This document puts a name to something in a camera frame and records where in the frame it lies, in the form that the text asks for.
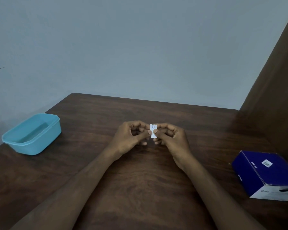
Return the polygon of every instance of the cardboard box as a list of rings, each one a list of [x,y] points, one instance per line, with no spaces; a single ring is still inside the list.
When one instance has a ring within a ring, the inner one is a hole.
[[[232,167],[250,198],[288,201],[288,163],[280,155],[240,151]]]

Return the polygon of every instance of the hand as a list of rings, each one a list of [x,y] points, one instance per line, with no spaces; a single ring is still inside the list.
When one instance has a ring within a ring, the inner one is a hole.
[[[147,145],[144,139],[149,139],[151,134],[150,125],[147,123],[142,121],[123,122],[108,148],[115,152],[114,160],[117,160],[136,144]]]
[[[185,162],[192,157],[187,135],[183,128],[169,123],[158,123],[154,134],[155,144],[164,144],[172,154],[176,165],[184,171]]]

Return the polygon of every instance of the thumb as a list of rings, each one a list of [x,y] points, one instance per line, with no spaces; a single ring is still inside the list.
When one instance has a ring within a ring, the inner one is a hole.
[[[154,129],[154,134],[158,138],[162,139],[165,143],[167,143],[170,139],[172,139],[170,136],[164,134],[162,131],[159,131],[157,129]]]
[[[151,135],[151,133],[152,133],[151,130],[144,131],[141,134],[136,135],[135,139],[137,140],[137,142],[140,142],[142,139],[149,137]]]

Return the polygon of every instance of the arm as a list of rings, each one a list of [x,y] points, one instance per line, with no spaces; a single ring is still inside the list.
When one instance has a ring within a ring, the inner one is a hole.
[[[248,214],[193,157],[184,129],[171,124],[157,124],[155,144],[168,147],[177,166],[190,178],[218,229],[265,229]]]
[[[107,168],[136,144],[151,135],[149,125],[141,121],[124,122],[101,154],[65,185],[38,205],[11,229],[72,229],[89,196]]]

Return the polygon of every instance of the forearm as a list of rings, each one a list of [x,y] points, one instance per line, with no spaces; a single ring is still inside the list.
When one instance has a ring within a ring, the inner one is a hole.
[[[106,148],[64,186],[16,223],[12,229],[72,229],[89,196],[114,161],[112,154],[112,149]]]
[[[184,171],[191,179],[218,229],[265,229],[248,214],[194,158],[184,162]]]

